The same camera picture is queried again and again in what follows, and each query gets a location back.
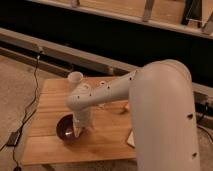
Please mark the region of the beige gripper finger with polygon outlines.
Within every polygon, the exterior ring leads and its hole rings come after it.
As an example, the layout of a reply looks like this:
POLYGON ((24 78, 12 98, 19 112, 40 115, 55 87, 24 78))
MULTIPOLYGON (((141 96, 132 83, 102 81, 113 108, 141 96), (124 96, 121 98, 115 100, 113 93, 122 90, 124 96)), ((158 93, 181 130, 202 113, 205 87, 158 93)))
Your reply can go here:
POLYGON ((80 134, 82 133, 82 127, 76 125, 75 123, 73 124, 73 129, 74 129, 74 135, 76 138, 78 138, 80 136, 80 134))

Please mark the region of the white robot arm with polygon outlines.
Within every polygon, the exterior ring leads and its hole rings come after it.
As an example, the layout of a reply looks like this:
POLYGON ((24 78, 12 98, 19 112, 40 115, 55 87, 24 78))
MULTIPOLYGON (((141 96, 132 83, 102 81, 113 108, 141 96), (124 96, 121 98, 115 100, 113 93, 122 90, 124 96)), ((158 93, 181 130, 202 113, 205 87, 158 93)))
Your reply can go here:
POLYGON ((84 110, 127 100, 138 171, 200 171, 192 78, 176 60, 155 61, 103 86, 78 86, 67 98, 74 123, 85 125, 84 110))

